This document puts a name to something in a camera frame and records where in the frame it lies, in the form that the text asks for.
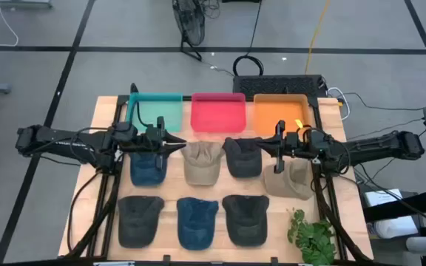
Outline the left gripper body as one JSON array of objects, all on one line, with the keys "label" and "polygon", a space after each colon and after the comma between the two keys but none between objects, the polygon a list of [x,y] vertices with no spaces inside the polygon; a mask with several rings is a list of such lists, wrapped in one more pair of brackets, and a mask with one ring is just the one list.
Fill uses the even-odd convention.
[{"label": "left gripper body", "polygon": [[157,124],[149,124],[146,131],[141,135],[145,151],[142,151],[139,156],[142,161],[148,162],[157,170],[162,170],[164,166],[163,158],[163,141],[165,137],[165,122],[164,117],[157,117]]}]

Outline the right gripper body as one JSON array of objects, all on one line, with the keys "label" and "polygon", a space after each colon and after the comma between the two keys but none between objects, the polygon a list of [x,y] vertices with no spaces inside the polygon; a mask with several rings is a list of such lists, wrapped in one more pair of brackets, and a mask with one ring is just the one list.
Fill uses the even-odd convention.
[{"label": "right gripper body", "polygon": [[277,138],[277,163],[274,172],[279,174],[284,171],[285,161],[283,156],[296,157],[296,151],[300,148],[300,139],[296,132],[285,132],[285,121],[280,120],[275,129],[275,137]]}]

